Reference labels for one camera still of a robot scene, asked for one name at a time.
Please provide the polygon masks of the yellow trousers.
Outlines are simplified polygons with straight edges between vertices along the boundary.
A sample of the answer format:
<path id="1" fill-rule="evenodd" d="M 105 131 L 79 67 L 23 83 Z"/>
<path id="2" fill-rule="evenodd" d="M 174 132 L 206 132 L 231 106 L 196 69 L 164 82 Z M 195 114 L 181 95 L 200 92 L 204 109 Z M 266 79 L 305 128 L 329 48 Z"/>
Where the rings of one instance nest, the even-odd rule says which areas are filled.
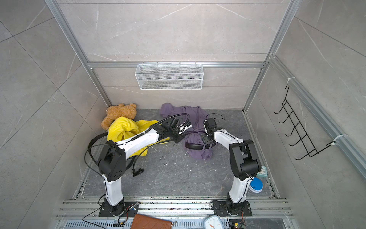
<path id="1" fill-rule="evenodd" d="M 109 127 L 107 141 L 125 150 L 125 161 L 132 156 L 146 156 L 148 146 L 163 141 L 156 130 L 147 131 L 156 123 L 156 120 L 135 122 L 126 117 L 119 117 Z"/>

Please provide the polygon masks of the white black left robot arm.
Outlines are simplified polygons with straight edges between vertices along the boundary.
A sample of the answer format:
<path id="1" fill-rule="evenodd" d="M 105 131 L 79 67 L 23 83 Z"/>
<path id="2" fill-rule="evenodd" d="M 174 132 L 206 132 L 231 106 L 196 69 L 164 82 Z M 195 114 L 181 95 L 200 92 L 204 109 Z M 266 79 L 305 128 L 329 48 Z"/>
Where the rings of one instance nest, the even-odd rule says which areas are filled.
<path id="1" fill-rule="evenodd" d="M 150 146 L 171 141 L 179 143 L 185 138 L 185 131 L 192 127 L 189 118 L 187 113 L 176 114 L 126 140 L 109 140 L 102 145 L 98 159 L 92 156 L 91 149 L 99 138 L 107 134 L 98 135 L 89 143 L 87 153 L 99 169 L 97 174 L 104 180 L 105 196 L 99 217 L 120 217 L 129 210 L 124 202 L 121 182 L 123 174 L 129 168 L 126 165 L 128 158 L 142 148 L 148 149 Z"/>

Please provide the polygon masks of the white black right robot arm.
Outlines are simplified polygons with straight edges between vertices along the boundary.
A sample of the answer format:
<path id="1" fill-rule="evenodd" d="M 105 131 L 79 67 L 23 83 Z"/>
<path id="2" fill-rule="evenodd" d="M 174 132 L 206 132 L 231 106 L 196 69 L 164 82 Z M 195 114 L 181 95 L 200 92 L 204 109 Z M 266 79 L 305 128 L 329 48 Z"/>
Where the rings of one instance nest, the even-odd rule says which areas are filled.
<path id="1" fill-rule="evenodd" d="M 244 217 L 252 216 L 247 193 L 260 193 L 263 182 L 256 176 L 262 170 L 258 152 L 252 140 L 240 139 L 225 129 L 217 126 L 214 118 L 204 121 L 206 139 L 218 143 L 228 149 L 230 168 L 234 175 L 232 187 L 227 194 L 225 202 L 213 203 L 216 214 L 226 211 L 228 215 Z"/>

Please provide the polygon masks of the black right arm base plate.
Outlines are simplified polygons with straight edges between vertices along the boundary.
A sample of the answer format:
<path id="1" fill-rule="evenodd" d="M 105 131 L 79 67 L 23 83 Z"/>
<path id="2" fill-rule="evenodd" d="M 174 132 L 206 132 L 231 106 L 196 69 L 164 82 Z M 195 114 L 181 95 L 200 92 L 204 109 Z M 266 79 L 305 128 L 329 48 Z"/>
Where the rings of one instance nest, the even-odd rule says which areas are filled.
<path id="1" fill-rule="evenodd" d="M 231 203 L 228 199 L 226 201 L 212 200 L 210 205 L 213 214 L 217 216 L 251 217 L 253 215 L 250 203 L 247 200 L 237 204 Z"/>

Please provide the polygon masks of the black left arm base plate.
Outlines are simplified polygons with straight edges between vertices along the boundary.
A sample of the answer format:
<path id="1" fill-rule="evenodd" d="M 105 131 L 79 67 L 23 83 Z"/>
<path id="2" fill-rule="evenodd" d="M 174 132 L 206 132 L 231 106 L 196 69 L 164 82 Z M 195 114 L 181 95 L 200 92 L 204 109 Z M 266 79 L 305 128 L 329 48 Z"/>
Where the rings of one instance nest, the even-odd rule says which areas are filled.
<path id="1" fill-rule="evenodd" d="M 128 217 L 134 217 L 139 210 L 140 202 L 122 201 L 116 206 L 112 206 L 108 201 L 105 201 L 98 214 L 99 217 L 121 217 L 126 214 Z"/>

